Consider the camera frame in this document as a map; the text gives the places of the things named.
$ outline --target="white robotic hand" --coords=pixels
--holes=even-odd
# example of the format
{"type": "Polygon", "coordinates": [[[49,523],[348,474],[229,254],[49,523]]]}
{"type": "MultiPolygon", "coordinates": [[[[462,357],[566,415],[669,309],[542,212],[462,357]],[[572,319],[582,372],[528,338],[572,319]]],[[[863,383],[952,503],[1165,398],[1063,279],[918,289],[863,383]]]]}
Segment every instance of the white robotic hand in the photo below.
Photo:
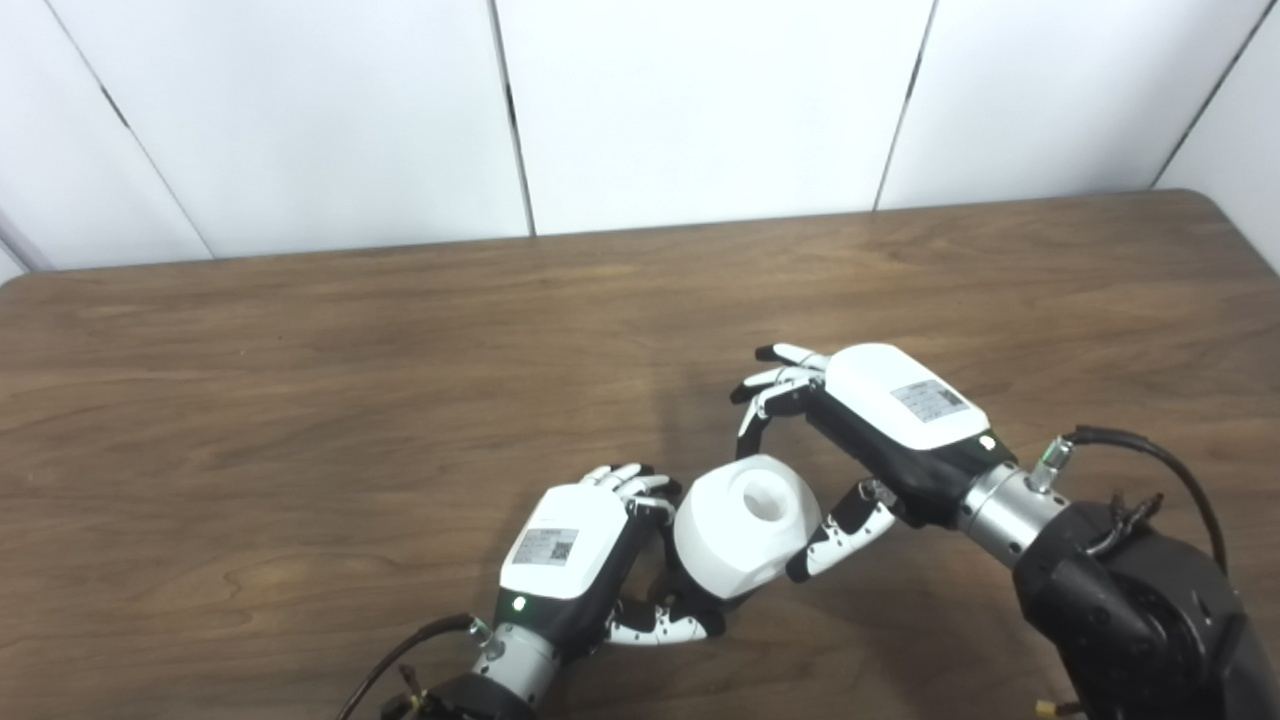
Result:
{"type": "Polygon", "coordinates": [[[476,630],[471,673],[428,693],[445,716],[531,720],[559,667],[607,637],[640,548],[676,509],[680,486],[652,468],[602,465],[543,495],[507,552],[494,629],[476,630]]]}
{"type": "Polygon", "coordinates": [[[507,553],[495,621],[544,637],[568,659],[602,639],[622,582],[680,492],[652,468],[602,465],[547,491],[507,553]]]}
{"type": "Polygon", "coordinates": [[[804,415],[891,491],[884,497],[893,515],[945,528],[964,519],[973,478],[1016,464],[986,413],[892,345],[854,345],[827,356],[777,343],[755,357],[785,366],[746,378],[730,395],[748,404],[740,457],[759,452],[772,418],[804,415]]]}

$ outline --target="wooden table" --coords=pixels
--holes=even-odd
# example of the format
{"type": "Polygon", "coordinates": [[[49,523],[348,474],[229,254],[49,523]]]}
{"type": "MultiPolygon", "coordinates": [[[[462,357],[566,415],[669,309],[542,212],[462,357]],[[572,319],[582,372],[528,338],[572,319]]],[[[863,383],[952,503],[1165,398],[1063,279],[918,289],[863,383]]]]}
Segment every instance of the wooden table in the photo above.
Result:
{"type": "MultiPolygon", "coordinates": [[[[326,717],[413,626],[492,614],[547,487],[730,460],[727,393],[783,340],[897,343],[1024,459],[1078,421],[1174,448],[1280,652],[1280,281],[1203,197],[1133,193],[18,279],[0,714],[326,717]]],[[[828,505],[859,478],[800,420],[765,450],[828,505]]],[[[1083,451],[1062,491],[1119,487],[1166,491],[1160,525],[1204,546],[1142,457],[1083,451]]],[[[472,657],[458,638],[413,656],[428,682],[472,657]]],[[[722,639],[599,652],[543,710],[934,720],[1041,697],[1070,691],[1007,571],[897,528],[765,588],[722,639]]]]}

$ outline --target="barcode label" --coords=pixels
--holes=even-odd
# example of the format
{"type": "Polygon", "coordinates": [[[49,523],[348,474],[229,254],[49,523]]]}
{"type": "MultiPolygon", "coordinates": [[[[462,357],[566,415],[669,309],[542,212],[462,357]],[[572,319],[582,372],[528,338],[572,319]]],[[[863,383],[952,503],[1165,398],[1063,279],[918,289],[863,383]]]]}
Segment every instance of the barcode label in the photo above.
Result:
{"type": "Polygon", "coordinates": [[[899,402],[906,406],[922,423],[931,423],[938,418],[946,418],[952,413],[968,410],[969,404],[960,400],[960,396],[951,392],[938,380],[922,380],[902,386],[891,393],[899,402]]]}
{"type": "Polygon", "coordinates": [[[525,532],[512,565],[559,565],[568,562],[568,553],[577,542],[577,530],[530,529],[525,532]]]}

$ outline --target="black cable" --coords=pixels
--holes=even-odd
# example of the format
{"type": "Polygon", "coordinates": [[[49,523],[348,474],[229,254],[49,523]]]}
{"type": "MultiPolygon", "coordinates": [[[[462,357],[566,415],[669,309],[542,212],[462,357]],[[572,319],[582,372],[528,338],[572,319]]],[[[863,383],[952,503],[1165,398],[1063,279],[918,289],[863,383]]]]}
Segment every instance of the black cable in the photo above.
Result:
{"type": "Polygon", "coordinates": [[[1151,455],[1164,462],[1165,466],[1178,475],[1178,479],[1187,487],[1187,492],[1190,493],[1192,500],[1196,502],[1196,509],[1199,510],[1201,521],[1204,523],[1204,529],[1208,530],[1208,543],[1213,551],[1213,561],[1217,562],[1224,575],[1228,574],[1226,541],[1222,539],[1222,525],[1219,524],[1213,506],[1210,503],[1208,496],[1204,495],[1204,488],[1199,484],[1199,480],[1196,479],[1196,475],[1172,452],[1137,433],[1089,425],[1076,425],[1075,432],[1062,436],[1062,439],[1073,445],[1112,445],[1124,447],[1151,455]]]}
{"type": "Polygon", "coordinates": [[[471,628],[471,623],[474,621],[475,621],[474,616],[463,612],[461,615],[451,615],[448,618],[440,618],[439,620],[435,620],[434,623],[428,623],[426,625],[422,625],[421,628],[415,630],[412,635],[404,638],[404,641],[401,642],[398,646],[396,646],[396,648],[392,650],[389,653],[387,653],[385,657],[379,660],[378,665],[374,665],[374,669],[369,673],[369,675],[365,676],[365,679],[361,680],[358,685],[356,685],[356,689],[351,693],[351,697],[347,698],[347,702],[343,703],[342,710],[338,711],[337,720],[349,720],[351,714],[355,712],[356,706],[360,705],[361,700],[364,700],[365,693],[369,692],[369,688],[374,687],[374,683],[378,682],[378,678],[380,678],[381,674],[385,673],[387,669],[390,667],[393,662],[399,660],[402,655],[412,650],[419,643],[426,642],[434,638],[435,635],[467,630],[471,628]]]}

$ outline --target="cable connector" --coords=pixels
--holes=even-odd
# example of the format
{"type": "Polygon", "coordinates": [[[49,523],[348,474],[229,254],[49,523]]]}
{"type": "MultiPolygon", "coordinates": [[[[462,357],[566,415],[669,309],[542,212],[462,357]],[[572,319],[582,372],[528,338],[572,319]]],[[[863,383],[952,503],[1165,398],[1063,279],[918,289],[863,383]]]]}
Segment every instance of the cable connector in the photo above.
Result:
{"type": "Polygon", "coordinates": [[[498,660],[502,653],[507,651],[507,646],[493,635],[493,630],[484,620],[476,618],[471,621],[471,626],[467,628],[467,634],[476,641],[480,646],[480,652],[484,653],[485,660],[498,660]]]}
{"type": "Polygon", "coordinates": [[[1044,454],[1041,459],[1036,461],[1036,468],[1029,475],[1027,475],[1027,487],[1032,492],[1039,495],[1048,495],[1048,491],[1053,488],[1053,483],[1057,482],[1059,474],[1066,468],[1069,460],[1071,460],[1071,452],[1075,451],[1075,445],[1062,436],[1053,438],[1053,442],[1048,443],[1044,448],[1044,454]]]}
{"type": "Polygon", "coordinates": [[[1138,523],[1146,523],[1160,512],[1160,506],[1165,502],[1165,496],[1156,493],[1143,500],[1132,510],[1124,505],[1124,493],[1116,492],[1111,496],[1111,532],[1100,538],[1096,543],[1084,548],[1084,553],[1098,557],[1115,550],[1133,532],[1138,523]]]}
{"type": "Polygon", "coordinates": [[[1068,433],[1062,439],[1066,439],[1074,445],[1111,445],[1115,447],[1123,447],[1125,450],[1133,450],[1146,455],[1151,455],[1156,460],[1165,464],[1166,468],[1178,475],[1179,482],[1190,493],[1192,500],[1196,502],[1196,510],[1199,511],[1201,520],[1204,523],[1204,529],[1208,532],[1208,543],[1213,548],[1213,561],[1222,570],[1222,575],[1228,575],[1226,565],[1226,541],[1222,538],[1222,525],[1217,521],[1217,514],[1213,512],[1213,505],[1208,501],[1208,495],[1204,493],[1204,488],[1192,474],[1190,469],[1183,464],[1172,452],[1169,452],[1164,447],[1151,442],[1149,439],[1128,430],[1117,430],[1114,428],[1096,428],[1092,425],[1076,425],[1074,433],[1068,433]]]}
{"type": "Polygon", "coordinates": [[[403,720],[417,712],[420,707],[422,707],[422,702],[412,693],[401,693],[383,703],[378,717],[380,720],[403,720]]]}
{"type": "Polygon", "coordinates": [[[1084,706],[1079,702],[1036,701],[1037,717],[1066,717],[1069,715],[1080,715],[1082,712],[1084,712],[1084,706]]]}

